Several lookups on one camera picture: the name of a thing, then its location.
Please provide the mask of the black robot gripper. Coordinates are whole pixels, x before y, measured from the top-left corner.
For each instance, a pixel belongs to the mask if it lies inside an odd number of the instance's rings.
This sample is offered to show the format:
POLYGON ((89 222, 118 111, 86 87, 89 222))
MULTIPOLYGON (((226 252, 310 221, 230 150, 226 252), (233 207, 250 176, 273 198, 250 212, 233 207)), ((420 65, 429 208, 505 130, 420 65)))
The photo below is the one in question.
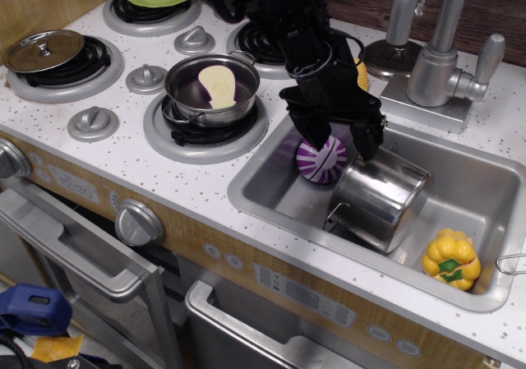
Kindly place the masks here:
POLYGON ((357 83, 354 66, 327 61, 304 67, 286 63, 296 85, 281 91, 288 114, 303 138, 321 150, 331 133, 330 123, 350 127, 353 143, 364 161, 374 158, 384 140, 381 102, 357 83))

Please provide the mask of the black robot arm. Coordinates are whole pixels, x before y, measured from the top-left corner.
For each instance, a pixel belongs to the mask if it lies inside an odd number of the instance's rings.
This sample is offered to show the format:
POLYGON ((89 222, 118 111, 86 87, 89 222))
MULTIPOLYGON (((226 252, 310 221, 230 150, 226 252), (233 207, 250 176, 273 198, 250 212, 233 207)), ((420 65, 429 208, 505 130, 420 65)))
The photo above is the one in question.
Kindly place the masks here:
POLYGON ((381 102, 358 85, 351 35, 331 28, 323 0, 209 0, 224 21, 247 18, 284 56, 297 84, 280 91, 294 126, 321 149, 331 124, 349 128, 364 160, 374 157, 386 125, 381 102))

